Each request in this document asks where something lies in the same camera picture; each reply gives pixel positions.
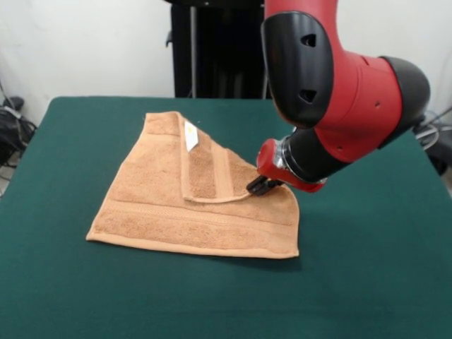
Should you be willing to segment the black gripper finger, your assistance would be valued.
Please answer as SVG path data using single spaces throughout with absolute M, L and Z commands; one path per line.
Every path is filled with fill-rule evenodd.
M 282 186 L 283 182 L 279 180 L 266 180 L 258 183 L 253 189 L 252 194 L 256 196 L 263 196 L 278 186 Z
M 249 193 L 256 193 L 257 191 L 260 191 L 265 183 L 267 182 L 267 177 L 259 175 L 257 178 L 255 178 L 253 181 L 247 184 L 246 190 Z

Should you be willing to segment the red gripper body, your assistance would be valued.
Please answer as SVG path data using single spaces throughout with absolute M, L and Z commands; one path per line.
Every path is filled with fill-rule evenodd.
M 258 174 L 267 177 L 267 180 L 282 181 L 283 184 L 292 186 L 300 191 L 308 193 L 319 191 L 326 184 L 327 179 L 309 183 L 297 177 L 289 168 L 285 159 L 284 146 L 287 143 L 286 140 L 287 138 L 282 140 L 271 138 L 261 146 L 256 160 Z

